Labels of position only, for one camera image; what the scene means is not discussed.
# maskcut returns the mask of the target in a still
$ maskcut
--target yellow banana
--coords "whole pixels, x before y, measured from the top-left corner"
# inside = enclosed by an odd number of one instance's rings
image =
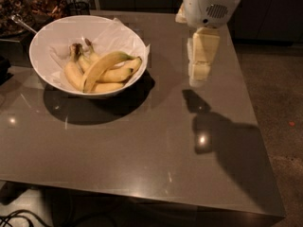
[[[79,44],[79,56],[77,63],[79,64],[82,72],[86,72],[91,66],[91,61],[84,55],[82,44]]]
[[[70,58],[69,58],[69,62],[64,67],[64,73],[68,82],[77,90],[81,90],[80,84],[82,81],[83,73],[81,72],[81,70],[78,68],[76,64],[77,54],[78,54],[77,45],[72,44],[69,47],[69,49],[70,49]]]
[[[133,69],[133,71],[132,71],[132,75],[133,75],[140,68],[141,64],[142,64],[142,59],[140,57],[136,57],[134,60],[126,62],[121,67],[121,69],[122,68]]]
[[[124,83],[113,82],[113,83],[96,83],[91,91],[91,93],[106,93],[111,92],[117,89],[120,89],[124,86]]]
[[[132,75],[133,69],[119,68],[116,70],[107,70],[98,78],[97,82],[121,82]]]
[[[88,46],[88,49],[89,49],[89,60],[91,62],[95,62],[95,61],[99,60],[100,55],[95,52],[95,49],[93,47],[92,42],[85,38],[85,43],[86,43],[86,45]]]
[[[122,51],[110,52],[99,60],[95,61],[91,67],[84,73],[80,88],[84,93],[89,93],[100,75],[102,75],[106,70],[118,64],[120,62],[133,60],[134,57],[126,54]]]

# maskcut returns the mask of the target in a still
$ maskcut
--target cable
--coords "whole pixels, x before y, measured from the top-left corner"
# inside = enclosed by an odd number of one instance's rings
[[[12,213],[10,213],[9,215],[7,216],[0,216],[0,219],[1,219],[1,222],[0,222],[0,227],[6,227],[6,226],[9,226],[9,227],[12,227],[12,225],[9,223],[9,221],[13,218],[23,218],[23,219],[26,219],[27,220],[27,223],[28,223],[28,227],[34,227],[34,224],[33,222],[31,221],[30,218],[24,216],[24,215],[20,215],[20,214],[29,214],[29,215],[32,215],[33,217],[35,217],[35,219],[37,221],[39,221],[44,227],[51,227],[50,225],[46,224],[39,216],[37,216],[35,213],[29,211],[29,210],[26,210],[26,209],[21,209],[21,210],[17,210],[17,211],[14,211]]]

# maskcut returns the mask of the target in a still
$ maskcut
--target white bowl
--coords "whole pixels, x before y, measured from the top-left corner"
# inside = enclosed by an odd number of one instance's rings
[[[102,93],[85,94],[73,88],[67,81],[63,67],[69,59],[69,45],[81,43],[84,39],[93,41],[100,55],[121,50],[142,59],[140,69],[121,89]],[[33,38],[29,47],[31,64],[40,78],[68,94],[87,98],[115,96],[133,85],[147,67],[149,47],[128,27],[117,19],[110,20],[97,16],[71,16],[56,20],[43,27]]]

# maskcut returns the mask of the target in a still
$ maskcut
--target tabletop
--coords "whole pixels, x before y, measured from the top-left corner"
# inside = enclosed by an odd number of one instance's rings
[[[96,11],[151,46],[147,71],[109,99],[70,96],[29,67],[0,86],[0,179],[284,216],[227,26],[191,88],[174,14]]]

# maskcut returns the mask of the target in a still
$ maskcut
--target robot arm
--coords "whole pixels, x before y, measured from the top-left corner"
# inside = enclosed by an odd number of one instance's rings
[[[207,79],[220,41],[218,28],[225,25],[240,0],[183,0],[176,22],[196,30],[188,40],[189,82],[201,86]]]

